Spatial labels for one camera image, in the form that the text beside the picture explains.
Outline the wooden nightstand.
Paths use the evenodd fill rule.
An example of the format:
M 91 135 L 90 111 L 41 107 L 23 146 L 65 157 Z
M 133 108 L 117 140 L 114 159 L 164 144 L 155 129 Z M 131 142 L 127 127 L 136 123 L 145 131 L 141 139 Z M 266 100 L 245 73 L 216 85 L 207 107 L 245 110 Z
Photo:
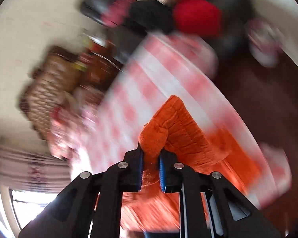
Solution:
M 81 71 L 81 86 L 92 86 L 107 91 L 122 64 L 113 58 L 115 45 L 109 40 L 91 40 L 88 47 L 78 55 L 74 65 Z

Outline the orange pants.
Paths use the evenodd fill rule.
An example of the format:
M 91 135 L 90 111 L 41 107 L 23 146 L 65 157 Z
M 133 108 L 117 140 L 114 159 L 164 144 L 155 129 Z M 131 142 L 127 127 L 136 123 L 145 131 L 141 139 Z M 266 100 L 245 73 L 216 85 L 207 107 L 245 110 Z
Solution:
M 144 152 L 142 187 L 138 193 L 124 193 L 121 225 L 130 231 L 176 231 L 179 229 L 179 196 L 164 194 L 159 184 L 158 157 L 162 149 L 195 171 L 219 171 L 238 190 L 248 187 L 260 175 L 259 166 L 247 156 L 226 128 L 202 132 L 183 101 L 170 96 L 139 135 Z

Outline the floral bed pillows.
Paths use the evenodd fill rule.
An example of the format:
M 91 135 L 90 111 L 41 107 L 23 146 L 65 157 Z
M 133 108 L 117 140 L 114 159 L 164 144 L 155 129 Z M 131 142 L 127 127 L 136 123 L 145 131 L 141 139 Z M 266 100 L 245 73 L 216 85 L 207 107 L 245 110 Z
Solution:
M 48 133 L 48 145 L 54 157 L 72 160 L 86 149 L 87 139 L 96 129 L 98 107 L 103 98 L 104 92 L 90 85 L 59 95 Z

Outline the red cushion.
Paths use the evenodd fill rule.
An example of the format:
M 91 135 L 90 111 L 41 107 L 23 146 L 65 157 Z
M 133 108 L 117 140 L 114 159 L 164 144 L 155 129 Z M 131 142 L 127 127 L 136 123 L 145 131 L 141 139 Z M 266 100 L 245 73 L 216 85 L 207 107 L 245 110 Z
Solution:
M 173 7 L 176 30 L 204 39 L 214 38 L 222 30 L 222 11 L 206 0 L 178 0 Z

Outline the tufted beige headboard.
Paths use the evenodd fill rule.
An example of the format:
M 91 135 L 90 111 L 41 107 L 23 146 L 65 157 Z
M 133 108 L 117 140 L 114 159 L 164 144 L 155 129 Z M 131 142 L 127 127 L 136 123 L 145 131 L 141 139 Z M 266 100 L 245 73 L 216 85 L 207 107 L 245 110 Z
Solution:
M 52 46 L 42 64 L 33 70 L 29 85 L 20 95 L 19 109 L 44 141 L 50 132 L 51 113 L 61 96 L 78 86 L 82 72 L 74 66 L 77 58 L 62 47 Z

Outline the white trash bin pink bag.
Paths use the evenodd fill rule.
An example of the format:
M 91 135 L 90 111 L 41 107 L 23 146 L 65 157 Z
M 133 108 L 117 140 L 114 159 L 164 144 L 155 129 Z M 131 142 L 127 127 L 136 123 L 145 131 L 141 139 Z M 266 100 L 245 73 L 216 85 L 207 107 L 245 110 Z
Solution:
M 264 18 L 254 18 L 246 24 L 249 50 L 256 61 L 266 68 L 274 68 L 282 51 L 283 35 Z

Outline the magenta bolster cushion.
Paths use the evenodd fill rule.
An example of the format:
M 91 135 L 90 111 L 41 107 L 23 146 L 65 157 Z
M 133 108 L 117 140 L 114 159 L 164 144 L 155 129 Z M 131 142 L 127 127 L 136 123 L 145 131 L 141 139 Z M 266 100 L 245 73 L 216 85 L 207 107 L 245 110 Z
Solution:
M 136 0 L 115 0 L 102 14 L 101 20 L 106 27 L 114 28 L 124 23 L 129 10 Z

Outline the red white checkered bed cover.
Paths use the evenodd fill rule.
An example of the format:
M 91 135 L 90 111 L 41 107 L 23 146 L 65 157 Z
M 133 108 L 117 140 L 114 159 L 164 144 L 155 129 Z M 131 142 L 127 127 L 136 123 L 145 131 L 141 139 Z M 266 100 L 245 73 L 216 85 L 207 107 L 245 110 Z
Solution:
M 218 59 L 200 37 L 150 33 L 118 74 L 98 109 L 85 147 L 71 162 L 71 178 L 81 172 L 105 171 L 135 149 L 143 126 L 167 99 L 178 96 L 205 133 L 226 128 L 260 175 L 248 186 L 247 197 L 266 207 L 292 185 L 287 156 L 281 149 L 259 145 L 238 113 L 213 84 Z

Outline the patterned window curtain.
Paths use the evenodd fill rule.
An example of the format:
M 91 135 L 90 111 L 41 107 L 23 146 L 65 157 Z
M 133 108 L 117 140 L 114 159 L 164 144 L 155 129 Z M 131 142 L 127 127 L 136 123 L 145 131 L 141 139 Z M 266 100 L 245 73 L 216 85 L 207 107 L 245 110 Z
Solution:
M 70 182 L 70 168 L 65 161 L 0 146 L 1 185 L 13 190 L 59 193 Z

